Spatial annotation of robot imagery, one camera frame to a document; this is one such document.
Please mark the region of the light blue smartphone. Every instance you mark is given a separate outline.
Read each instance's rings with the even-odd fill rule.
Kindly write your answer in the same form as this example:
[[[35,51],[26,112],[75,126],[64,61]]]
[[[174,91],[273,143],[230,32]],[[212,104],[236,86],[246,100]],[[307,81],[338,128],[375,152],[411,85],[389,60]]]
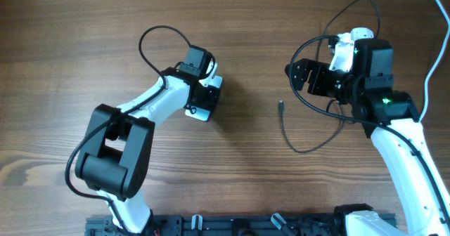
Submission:
[[[211,61],[207,69],[208,77],[201,79],[195,88],[190,104],[185,110],[185,115],[207,122],[214,112],[221,94],[223,78],[217,75],[219,65]]]

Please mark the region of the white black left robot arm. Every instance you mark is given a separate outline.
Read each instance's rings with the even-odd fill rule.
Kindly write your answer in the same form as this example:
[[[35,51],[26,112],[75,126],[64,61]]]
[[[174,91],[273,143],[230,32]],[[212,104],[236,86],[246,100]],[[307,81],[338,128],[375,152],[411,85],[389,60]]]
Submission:
[[[141,192],[155,130],[174,112],[208,121],[221,93],[219,66],[210,63],[204,78],[182,64],[169,67],[147,91],[117,107],[100,104],[92,112],[84,139],[67,161],[70,174],[94,190],[112,214],[110,228],[120,235],[149,233],[153,212]]]

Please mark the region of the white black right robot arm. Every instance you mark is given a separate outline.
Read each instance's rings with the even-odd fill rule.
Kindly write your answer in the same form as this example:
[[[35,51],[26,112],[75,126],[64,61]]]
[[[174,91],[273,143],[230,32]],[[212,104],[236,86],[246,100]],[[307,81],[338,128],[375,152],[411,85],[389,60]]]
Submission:
[[[449,192],[426,145],[423,125],[412,97],[393,89],[390,43],[383,39],[357,39],[349,44],[338,67],[307,58],[299,59],[316,37],[303,43],[285,67],[295,96],[310,109],[331,117],[300,95],[308,93],[351,105],[352,115],[338,115],[343,122],[360,123],[366,137],[382,156],[403,207],[410,235],[449,234]]]

